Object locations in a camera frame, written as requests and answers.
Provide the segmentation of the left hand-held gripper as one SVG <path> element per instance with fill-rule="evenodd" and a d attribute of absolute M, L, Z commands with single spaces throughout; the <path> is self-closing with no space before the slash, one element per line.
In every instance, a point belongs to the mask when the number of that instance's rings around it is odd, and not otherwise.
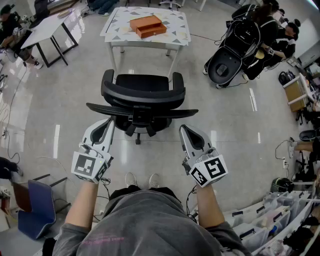
<path fill-rule="evenodd" d="M 108 152 L 113 142 L 114 130 L 113 119 L 99 120 L 85 130 L 79 150 L 73 153 L 72 174 L 80 180 L 99 183 L 113 160 Z"/>

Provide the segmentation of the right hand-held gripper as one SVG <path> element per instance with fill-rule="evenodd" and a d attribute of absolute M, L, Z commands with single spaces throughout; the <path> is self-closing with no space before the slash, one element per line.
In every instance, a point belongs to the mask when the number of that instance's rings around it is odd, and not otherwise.
<path fill-rule="evenodd" d="M 228 174 L 222 154 L 212 147 L 209 136 L 197 127 L 181 125 L 179 136 L 186 154 L 183 167 L 201 188 L 215 183 Z"/>

